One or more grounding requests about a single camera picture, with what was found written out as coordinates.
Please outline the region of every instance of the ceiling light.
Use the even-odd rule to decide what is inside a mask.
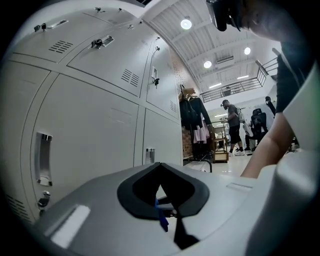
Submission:
[[[180,25],[184,30],[188,30],[192,27],[192,23],[188,19],[184,19],[183,21],[181,21]]]
[[[211,67],[212,63],[211,63],[211,61],[207,60],[203,65],[204,65],[204,67],[205,67],[206,69],[208,69],[208,68]]]
[[[248,77],[249,77],[249,75],[245,75],[245,76],[240,76],[237,79],[248,78]]]
[[[220,83],[217,83],[217,84],[215,84],[215,85],[209,86],[209,89],[211,89],[211,88],[213,88],[213,87],[216,87],[216,86],[220,86],[220,85],[222,85],[221,82],[220,82]]]
[[[245,54],[245,55],[249,55],[250,52],[251,52],[251,49],[250,49],[249,47],[247,47],[247,48],[244,49],[244,54]]]
[[[226,115],[228,115],[228,113],[225,113],[225,114],[218,114],[218,115],[215,115],[214,117],[215,117],[215,118],[218,118],[218,117],[222,117],[222,116],[226,116]]]

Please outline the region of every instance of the gray t-shirt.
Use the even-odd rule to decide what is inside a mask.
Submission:
[[[228,108],[228,117],[230,115],[232,115],[233,113],[236,113],[238,115],[238,110],[237,110],[237,107],[235,105],[230,105],[229,108]],[[240,122],[239,122],[239,117],[235,116],[234,118],[230,119],[228,121],[229,123],[229,127],[233,127],[233,126],[238,126],[240,125]]]

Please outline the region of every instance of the black bag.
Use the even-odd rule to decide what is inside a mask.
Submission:
[[[182,97],[182,100],[179,103],[180,105],[180,117],[181,117],[181,126],[184,126],[187,130],[190,130],[190,125],[194,124],[197,121],[197,113],[191,107],[190,102]]]

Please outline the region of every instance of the black shorts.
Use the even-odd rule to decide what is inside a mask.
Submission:
[[[239,136],[240,124],[236,126],[231,126],[229,129],[230,142],[231,144],[236,144],[241,141]]]

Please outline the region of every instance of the round ceiling light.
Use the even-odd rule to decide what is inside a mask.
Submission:
[[[244,54],[245,54],[245,55],[249,55],[250,52],[251,52],[251,49],[250,49],[249,47],[247,47],[247,48],[244,49]]]
[[[207,60],[207,61],[204,63],[204,67],[205,67],[206,69],[210,68],[211,65],[212,65],[212,63],[211,63],[211,61],[209,61],[209,60]]]
[[[184,19],[183,21],[181,21],[180,25],[184,30],[188,30],[192,27],[192,23],[188,19]]]

